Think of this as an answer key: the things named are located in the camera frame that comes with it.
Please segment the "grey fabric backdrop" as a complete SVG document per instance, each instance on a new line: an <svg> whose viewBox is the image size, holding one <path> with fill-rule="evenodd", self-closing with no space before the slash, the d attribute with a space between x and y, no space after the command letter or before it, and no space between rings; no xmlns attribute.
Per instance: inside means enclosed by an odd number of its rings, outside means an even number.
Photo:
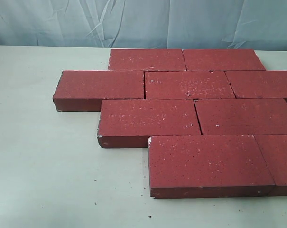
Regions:
<svg viewBox="0 0 287 228"><path fill-rule="evenodd" d="M0 0L0 45L287 51L287 0Z"/></svg>

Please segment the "front large red brick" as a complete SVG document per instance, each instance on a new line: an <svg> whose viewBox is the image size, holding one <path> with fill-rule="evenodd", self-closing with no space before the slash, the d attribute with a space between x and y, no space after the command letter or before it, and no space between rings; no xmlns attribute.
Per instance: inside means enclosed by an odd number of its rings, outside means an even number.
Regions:
<svg viewBox="0 0 287 228"><path fill-rule="evenodd" d="M156 199L266 196L275 187L252 135L153 136L148 164Z"/></svg>

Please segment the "far-right edge red brick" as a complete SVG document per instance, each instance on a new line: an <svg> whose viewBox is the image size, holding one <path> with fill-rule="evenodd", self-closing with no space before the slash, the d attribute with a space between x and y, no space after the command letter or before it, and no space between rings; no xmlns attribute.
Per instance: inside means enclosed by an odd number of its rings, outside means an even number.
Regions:
<svg viewBox="0 0 287 228"><path fill-rule="evenodd" d="M283 98L287 102L287 71L227 71L236 98Z"/></svg>

